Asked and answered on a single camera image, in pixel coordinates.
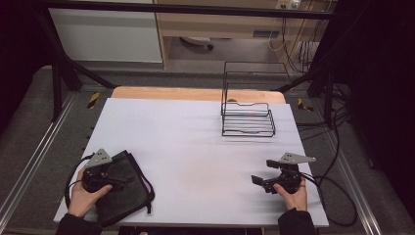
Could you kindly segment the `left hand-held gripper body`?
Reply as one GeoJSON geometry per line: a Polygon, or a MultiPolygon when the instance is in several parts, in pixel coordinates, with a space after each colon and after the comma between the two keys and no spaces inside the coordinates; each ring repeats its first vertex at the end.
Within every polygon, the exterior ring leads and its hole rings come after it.
{"type": "Polygon", "coordinates": [[[84,167],[82,187],[89,193],[97,192],[104,186],[113,186],[108,178],[108,169],[113,159],[104,149],[94,153],[84,167]]]}

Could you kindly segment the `white cabinet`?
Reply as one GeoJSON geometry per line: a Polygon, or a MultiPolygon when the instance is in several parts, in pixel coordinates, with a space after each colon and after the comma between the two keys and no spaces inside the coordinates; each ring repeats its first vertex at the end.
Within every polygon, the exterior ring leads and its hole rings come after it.
{"type": "Polygon", "coordinates": [[[51,9],[50,14],[73,60],[162,62],[154,13],[51,9]]]}

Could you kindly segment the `person's right hand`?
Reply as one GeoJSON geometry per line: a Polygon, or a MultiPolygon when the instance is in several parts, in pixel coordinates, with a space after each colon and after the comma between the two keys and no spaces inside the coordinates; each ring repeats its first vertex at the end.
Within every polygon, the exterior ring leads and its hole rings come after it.
{"type": "Polygon", "coordinates": [[[305,182],[300,184],[297,192],[290,194],[280,184],[273,185],[276,192],[284,199],[288,210],[296,209],[297,211],[307,211],[307,191],[305,182]]]}

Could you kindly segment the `wooden desk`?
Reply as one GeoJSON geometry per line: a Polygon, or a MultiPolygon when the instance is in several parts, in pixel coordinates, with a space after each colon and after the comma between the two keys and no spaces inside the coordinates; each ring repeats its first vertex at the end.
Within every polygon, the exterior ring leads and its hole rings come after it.
{"type": "MultiPolygon", "coordinates": [[[[276,9],[277,0],[154,0],[156,4],[276,9]]],[[[334,11],[338,0],[301,0],[294,11],[334,11]]],[[[319,42],[324,20],[157,13],[162,37],[266,39],[280,63],[292,63],[302,42],[319,42]]]]}

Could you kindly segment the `black metal stand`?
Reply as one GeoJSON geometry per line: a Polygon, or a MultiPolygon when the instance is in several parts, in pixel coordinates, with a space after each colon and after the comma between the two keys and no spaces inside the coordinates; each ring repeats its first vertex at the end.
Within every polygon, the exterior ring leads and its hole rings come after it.
{"type": "Polygon", "coordinates": [[[115,84],[83,67],[66,53],[59,38],[59,34],[53,24],[50,13],[45,7],[34,7],[31,12],[46,36],[48,51],[50,52],[52,58],[54,96],[54,113],[52,121],[57,120],[63,112],[64,103],[62,82],[66,84],[69,91],[79,91],[82,88],[82,83],[77,75],[79,72],[106,88],[116,88],[115,84]]]}
{"type": "Polygon", "coordinates": [[[323,118],[324,118],[324,121],[328,124],[328,126],[330,128],[333,128],[335,125],[334,118],[332,117],[332,105],[333,105],[333,98],[334,98],[334,81],[335,81],[333,69],[323,69],[323,68],[311,69],[308,73],[302,75],[300,78],[297,78],[291,83],[277,88],[276,91],[280,93],[285,93],[306,81],[311,81],[311,84],[307,90],[307,94],[310,98],[315,98],[319,96],[321,93],[325,94],[324,106],[323,106],[323,111],[324,111],[323,118]]]}

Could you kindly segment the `black metal frame bar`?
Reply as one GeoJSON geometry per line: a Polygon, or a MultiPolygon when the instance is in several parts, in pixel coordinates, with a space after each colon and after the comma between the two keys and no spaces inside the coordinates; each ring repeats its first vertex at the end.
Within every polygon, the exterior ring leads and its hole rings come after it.
{"type": "Polygon", "coordinates": [[[239,8],[239,7],[119,3],[119,2],[97,2],[97,1],[75,1],[75,0],[38,0],[37,4],[45,8],[53,8],[53,9],[218,15],[218,16],[238,16],[238,17],[308,19],[308,20],[332,20],[332,19],[340,18],[342,16],[341,14],[335,14],[335,13],[294,11],[294,10],[268,10],[268,9],[259,9],[259,8],[250,9],[250,8],[239,8]]]}

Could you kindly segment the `dark grey towel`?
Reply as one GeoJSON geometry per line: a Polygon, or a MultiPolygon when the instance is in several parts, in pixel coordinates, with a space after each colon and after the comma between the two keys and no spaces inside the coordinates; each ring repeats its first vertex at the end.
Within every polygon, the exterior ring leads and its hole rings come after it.
{"type": "Polygon", "coordinates": [[[113,157],[108,169],[108,178],[135,177],[131,183],[124,184],[122,192],[111,193],[99,199],[96,203],[98,223],[103,227],[114,225],[130,214],[147,209],[152,211],[152,201],[156,197],[150,181],[145,177],[134,157],[127,151],[122,151],[113,157]]]}

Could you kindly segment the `aluminium floor rail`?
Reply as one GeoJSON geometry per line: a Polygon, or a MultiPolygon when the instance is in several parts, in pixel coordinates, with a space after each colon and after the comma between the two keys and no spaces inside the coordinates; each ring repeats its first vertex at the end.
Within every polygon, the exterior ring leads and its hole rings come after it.
{"type": "Polygon", "coordinates": [[[35,151],[31,155],[28,163],[20,174],[17,182],[12,188],[11,192],[5,199],[4,203],[0,206],[0,233],[7,226],[10,218],[12,217],[16,207],[21,201],[24,192],[26,191],[30,181],[33,178],[34,173],[37,171],[45,155],[47,154],[51,144],[53,143],[55,136],[60,130],[63,122],[65,121],[72,105],[73,100],[77,97],[76,92],[70,92],[64,104],[62,105],[62,112],[58,115],[57,119],[52,121],[48,126],[47,131],[43,135],[41,141],[37,145],[35,151]]]}
{"type": "Polygon", "coordinates": [[[338,169],[346,184],[347,191],[349,192],[351,198],[355,202],[360,222],[362,223],[362,226],[365,229],[366,234],[382,235],[381,227],[368,204],[368,201],[357,181],[357,178],[354,176],[351,167],[346,161],[346,157],[343,151],[341,150],[339,139],[336,137],[334,132],[329,132],[327,134],[327,137],[332,149],[338,156],[336,160],[338,169]]]}

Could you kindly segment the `person's left hand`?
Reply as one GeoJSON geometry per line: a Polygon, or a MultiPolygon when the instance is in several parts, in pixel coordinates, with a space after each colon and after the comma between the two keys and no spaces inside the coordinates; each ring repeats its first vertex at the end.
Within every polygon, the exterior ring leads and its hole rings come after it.
{"type": "Polygon", "coordinates": [[[71,201],[69,204],[68,213],[76,217],[85,217],[88,212],[94,207],[96,202],[107,195],[113,188],[112,185],[105,185],[96,192],[90,193],[82,186],[83,172],[82,168],[76,179],[76,183],[72,187],[71,201]]]}

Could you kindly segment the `black wire rack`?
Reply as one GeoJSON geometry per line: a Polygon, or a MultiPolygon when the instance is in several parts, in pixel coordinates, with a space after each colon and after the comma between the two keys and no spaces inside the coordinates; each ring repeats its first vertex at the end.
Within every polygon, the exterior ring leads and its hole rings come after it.
{"type": "Polygon", "coordinates": [[[258,86],[269,88],[278,78],[290,80],[287,67],[278,62],[225,62],[221,94],[223,136],[273,137],[276,126],[268,102],[243,101],[235,92],[258,86]]]}

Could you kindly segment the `office chair base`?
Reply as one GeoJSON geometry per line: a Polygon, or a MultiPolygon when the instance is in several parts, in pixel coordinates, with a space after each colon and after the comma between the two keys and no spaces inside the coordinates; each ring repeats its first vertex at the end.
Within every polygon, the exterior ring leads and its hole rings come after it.
{"type": "Polygon", "coordinates": [[[200,46],[206,46],[209,50],[212,50],[214,46],[211,44],[211,40],[208,37],[182,37],[182,40],[200,46]]]}

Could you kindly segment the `yellow black floor tape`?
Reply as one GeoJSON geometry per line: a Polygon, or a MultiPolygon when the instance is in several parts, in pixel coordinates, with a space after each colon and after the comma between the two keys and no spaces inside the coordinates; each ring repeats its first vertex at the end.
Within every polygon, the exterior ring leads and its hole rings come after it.
{"type": "Polygon", "coordinates": [[[94,108],[94,106],[95,106],[95,104],[96,104],[96,102],[97,102],[97,100],[98,100],[99,96],[100,96],[100,92],[95,92],[95,93],[91,96],[91,98],[90,98],[90,100],[89,100],[89,102],[88,102],[88,105],[87,105],[87,109],[93,109],[93,108],[94,108]]]}
{"type": "Polygon", "coordinates": [[[306,110],[308,112],[314,112],[314,109],[312,107],[306,106],[301,98],[298,98],[298,108],[300,110],[306,110]]]}

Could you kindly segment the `wooden table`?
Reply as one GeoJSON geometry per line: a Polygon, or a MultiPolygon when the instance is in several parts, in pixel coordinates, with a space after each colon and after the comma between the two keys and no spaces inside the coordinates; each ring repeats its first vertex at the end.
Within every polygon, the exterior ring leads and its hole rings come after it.
{"type": "MultiPolygon", "coordinates": [[[[179,87],[120,86],[113,91],[112,98],[221,101],[222,90],[179,87]]],[[[259,91],[250,89],[229,90],[227,92],[227,98],[244,103],[286,103],[284,95],[275,91],[259,91]]]]}

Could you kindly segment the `white board sheet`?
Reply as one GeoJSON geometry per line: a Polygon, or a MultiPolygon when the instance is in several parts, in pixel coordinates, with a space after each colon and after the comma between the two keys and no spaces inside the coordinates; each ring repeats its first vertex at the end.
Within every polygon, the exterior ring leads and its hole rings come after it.
{"type": "Polygon", "coordinates": [[[217,102],[110,98],[85,152],[126,150],[153,185],[152,208],[124,225],[273,227],[284,201],[252,178],[277,176],[267,161],[304,149],[290,106],[270,108],[274,136],[230,137],[221,133],[217,102]]]}

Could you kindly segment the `white power strip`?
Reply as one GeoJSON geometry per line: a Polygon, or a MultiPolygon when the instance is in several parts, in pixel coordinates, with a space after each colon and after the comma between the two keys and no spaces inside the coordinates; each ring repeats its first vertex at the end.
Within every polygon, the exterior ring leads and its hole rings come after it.
{"type": "Polygon", "coordinates": [[[296,10],[301,0],[277,0],[275,8],[280,10],[296,10]]]}

